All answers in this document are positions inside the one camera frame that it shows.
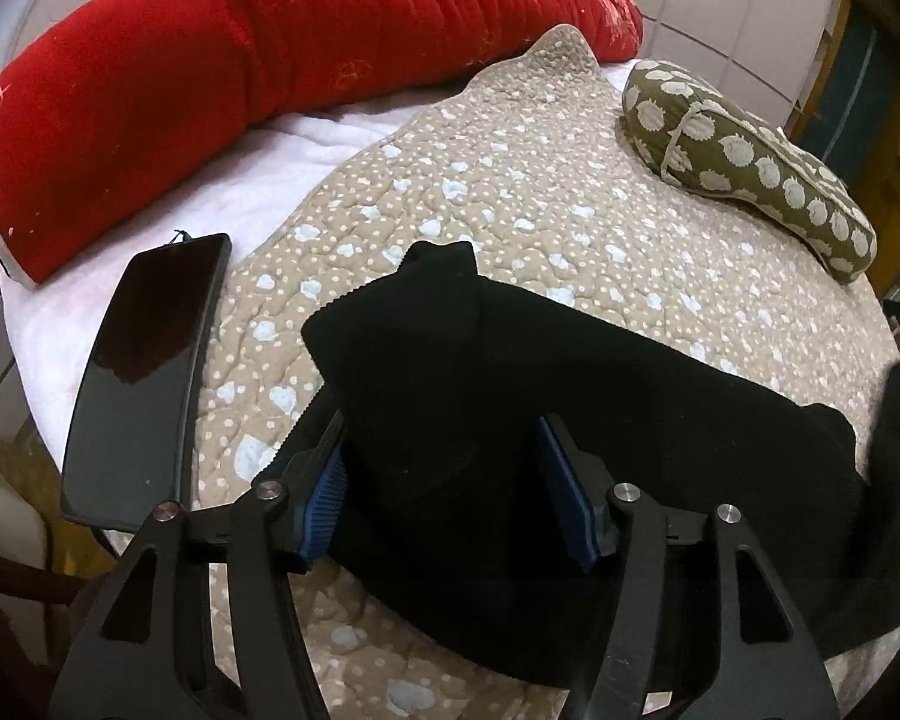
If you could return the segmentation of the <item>white wardrobe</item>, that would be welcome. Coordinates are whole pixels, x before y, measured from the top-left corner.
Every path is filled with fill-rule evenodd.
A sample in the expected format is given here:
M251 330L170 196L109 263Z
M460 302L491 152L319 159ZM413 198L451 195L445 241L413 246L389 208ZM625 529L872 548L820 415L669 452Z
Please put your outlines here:
M754 114L784 125L820 68L836 0L635 0L640 54L706 78Z

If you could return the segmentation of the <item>olive patterned pillow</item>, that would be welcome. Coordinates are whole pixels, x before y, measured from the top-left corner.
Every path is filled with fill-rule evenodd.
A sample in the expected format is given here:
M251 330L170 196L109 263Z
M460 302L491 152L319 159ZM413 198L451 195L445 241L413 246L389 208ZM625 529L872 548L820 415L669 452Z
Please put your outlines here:
M640 60L622 110L635 151L668 184L756 208L808 245L839 283L875 260L875 228L842 179L706 80L665 60Z

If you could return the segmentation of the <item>beige dotted bed quilt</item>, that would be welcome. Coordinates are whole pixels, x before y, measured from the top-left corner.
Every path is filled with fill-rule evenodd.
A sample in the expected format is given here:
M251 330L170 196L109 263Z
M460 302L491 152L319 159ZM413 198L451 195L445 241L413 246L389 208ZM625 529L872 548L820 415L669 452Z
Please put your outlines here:
M837 283L772 213L660 181L622 125L631 104L621 76L557 28L445 101L347 114L367 142L222 291L196 420L199 504L242 494L312 401L302 323L421 239L468 242L494 280L827 403L866 436L898 355L868 281Z

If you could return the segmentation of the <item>black pants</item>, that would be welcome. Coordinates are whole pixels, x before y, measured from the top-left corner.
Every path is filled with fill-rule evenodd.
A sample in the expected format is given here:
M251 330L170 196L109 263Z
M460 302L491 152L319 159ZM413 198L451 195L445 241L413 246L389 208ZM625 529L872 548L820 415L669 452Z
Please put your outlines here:
M619 483L738 507L824 655L900 626L900 468L839 411L484 278L419 242L305 322L343 420L334 561L447 649L566 686L616 601Z

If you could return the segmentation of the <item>red long bolster quilt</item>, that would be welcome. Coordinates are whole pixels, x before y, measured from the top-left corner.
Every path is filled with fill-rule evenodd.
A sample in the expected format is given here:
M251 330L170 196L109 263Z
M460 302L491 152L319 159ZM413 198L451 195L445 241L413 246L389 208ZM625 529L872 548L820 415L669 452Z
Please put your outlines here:
M0 75L0 262L43 283L250 127L471 75L546 31L637 55L634 0L91 0Z

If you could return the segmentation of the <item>white bed sheet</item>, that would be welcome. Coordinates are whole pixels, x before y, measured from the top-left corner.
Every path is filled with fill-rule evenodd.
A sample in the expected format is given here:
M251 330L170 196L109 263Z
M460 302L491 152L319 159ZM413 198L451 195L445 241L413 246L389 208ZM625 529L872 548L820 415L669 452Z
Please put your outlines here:
M7 335L23 391L48 454L61 463L80 381L103 312L125 266L142 250L188 232L224 232L238 263L266 241L341 163L390 137L414 114L461 89L414 89L338 107L289 114L255 128L196 176L103 234L38 288L1 280Z

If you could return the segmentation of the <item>black smartphone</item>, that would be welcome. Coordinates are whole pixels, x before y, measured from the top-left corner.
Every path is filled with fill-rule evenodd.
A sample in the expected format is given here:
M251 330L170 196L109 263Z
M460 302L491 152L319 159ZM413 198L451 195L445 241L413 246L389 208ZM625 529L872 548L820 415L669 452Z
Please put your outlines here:
M209 332L232 244L217 232L134 255L77 394L61 510L134 532L157 505L191 499L191 452Z

